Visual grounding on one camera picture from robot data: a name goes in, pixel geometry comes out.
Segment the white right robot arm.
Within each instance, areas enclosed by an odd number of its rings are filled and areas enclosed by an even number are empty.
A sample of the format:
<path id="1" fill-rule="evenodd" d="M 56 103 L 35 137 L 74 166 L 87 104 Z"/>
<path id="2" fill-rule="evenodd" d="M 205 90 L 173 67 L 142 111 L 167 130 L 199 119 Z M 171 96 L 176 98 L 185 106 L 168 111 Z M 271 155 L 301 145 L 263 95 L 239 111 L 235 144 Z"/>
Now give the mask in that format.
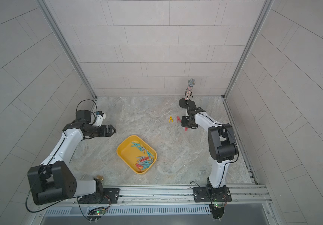
<path id="1" fill-rule="evenodd" d="M 228 168 L 230 164 L 236 162 L 234 158 L 239 156 L 232 126 L 212 119 L 205 112 L 183 116 L 181 123 L 185 128 L 201 127 L 207 131 L 209 153 L 213 159 L 208 184 L 212 188 L 225 186 Z"/>

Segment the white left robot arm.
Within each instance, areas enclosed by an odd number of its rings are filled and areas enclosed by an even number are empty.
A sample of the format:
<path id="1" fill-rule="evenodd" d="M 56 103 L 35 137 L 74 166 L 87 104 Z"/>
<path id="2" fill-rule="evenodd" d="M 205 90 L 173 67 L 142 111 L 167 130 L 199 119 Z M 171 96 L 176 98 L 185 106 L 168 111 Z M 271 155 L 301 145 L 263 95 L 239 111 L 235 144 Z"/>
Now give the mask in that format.
<path id="1" fill-rule="evenodd" d="M 111 137 L 115 133 L 116 129 L 112 125 L 91 125 L 85 120 L 67 124 L 50 155 L 39 166 L 28 171 L 34 203 L 44 205 L 77 197 L 81 198 L 82 204 L 110 202 L 100 178 L 78 181 L 68 166 L 81 141 L 87 138 Z"/>

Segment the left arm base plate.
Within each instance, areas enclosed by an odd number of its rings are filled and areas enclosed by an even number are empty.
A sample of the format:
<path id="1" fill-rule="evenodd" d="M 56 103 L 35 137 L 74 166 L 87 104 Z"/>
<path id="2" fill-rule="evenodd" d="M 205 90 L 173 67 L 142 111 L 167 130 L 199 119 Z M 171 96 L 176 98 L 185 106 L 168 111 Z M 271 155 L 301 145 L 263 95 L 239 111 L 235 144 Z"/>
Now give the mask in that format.
<path id="1" fill-rule="evenodd" d="M 119 188 L 105 188 L 103 193 L 94 193 L 86 196 L 81 196 L 78 199 L 80 204 L 115 204 L 119 198 Z"/>

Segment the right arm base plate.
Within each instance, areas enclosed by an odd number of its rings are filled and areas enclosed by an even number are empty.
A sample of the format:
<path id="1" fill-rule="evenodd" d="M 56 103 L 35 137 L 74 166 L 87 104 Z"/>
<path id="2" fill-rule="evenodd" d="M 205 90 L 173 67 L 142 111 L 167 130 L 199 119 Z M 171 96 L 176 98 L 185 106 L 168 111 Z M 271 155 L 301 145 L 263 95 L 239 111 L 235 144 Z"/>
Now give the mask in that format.
<path id="1" fill-rule="evenodd" d="M 229 203 L 232 202 L 231 192 L 226 185 L 220 188 L 193 187 L 194 201 L 196 203 Z"/>

